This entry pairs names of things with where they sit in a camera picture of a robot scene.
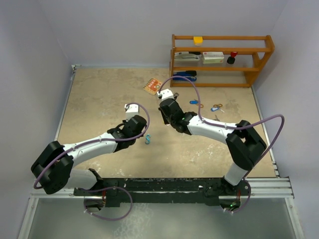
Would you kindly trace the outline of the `teal carabiner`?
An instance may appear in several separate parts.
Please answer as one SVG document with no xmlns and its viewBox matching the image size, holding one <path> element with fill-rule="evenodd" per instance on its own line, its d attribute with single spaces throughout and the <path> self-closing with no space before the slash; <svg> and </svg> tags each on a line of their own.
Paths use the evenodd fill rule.
<svg viewBox="0 0 319 239">
<path fill-rule="evenodd" d="M 151 142 L 151 136 L 149 134 L 146 135 L 145 137 L 145 144 L 148 145 Z"/>
</svg>

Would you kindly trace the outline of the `blue tag key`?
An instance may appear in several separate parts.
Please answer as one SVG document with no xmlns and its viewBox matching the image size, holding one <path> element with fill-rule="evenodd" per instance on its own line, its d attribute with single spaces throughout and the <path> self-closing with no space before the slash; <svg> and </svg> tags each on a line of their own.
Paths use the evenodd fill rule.
<svg viewBox="0 0 319 239">
<path fill-rule="evenodd" d="M 219 107 L 212 107 L 212 108 L 211 108 L 211 111 L 212 111 L 212 112 L 222 111 L 222 112 L 224 113 L 224 110 L 222 110 L 222 109 L 219 108 Z"/>
<path fill-rule="evenodd" d="M 192 104 L 192 105 L 196 105 L 196 104 L 198 104 L 198 101 L 197 100 L 192 100 L 189 103 Z"/>
</svg>

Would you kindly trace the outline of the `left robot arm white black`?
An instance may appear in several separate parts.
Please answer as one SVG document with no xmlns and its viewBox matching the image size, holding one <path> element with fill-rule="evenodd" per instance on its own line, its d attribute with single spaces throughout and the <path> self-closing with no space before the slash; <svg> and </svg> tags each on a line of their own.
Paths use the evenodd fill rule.
<svg viewBox="0 0 319 239">
<path fill-rule="evenodd" d="M 49 143 L 31 166 L 36 177 L 34 189 L 43 189 L 50 195 L 63 188 L 91 190 L 100 187 L 102 178 L 95 170 L 78 170 L 75 166 L 97 156 L 128 148 L 146 129 L 147 121 L 135 115 L 93 139 L 64 145 L 58 141 Z"/>
</svg>

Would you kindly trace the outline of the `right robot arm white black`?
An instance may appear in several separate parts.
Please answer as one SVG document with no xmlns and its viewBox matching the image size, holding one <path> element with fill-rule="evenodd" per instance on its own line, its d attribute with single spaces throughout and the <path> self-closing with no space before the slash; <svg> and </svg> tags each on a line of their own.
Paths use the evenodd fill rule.
<svg viewBox="0 0 319 239">
<path fill-rule="evenodd" d="M 241 129 L 250 125 L 248 121 L 223 123 L 222 127 L 218 127 L 218 121 L 208 119 L 204 122 L 195 112 L 183 112 L 172 98 L 161 101 L 159 111 L 164 123 L 171 125 L 177 132 L 204 136 L 227 145 L 233 163 L 224 180 L 232 186 L 240 183 L 266 151 L 266 143 L 254 128 Z"/>
</svg>

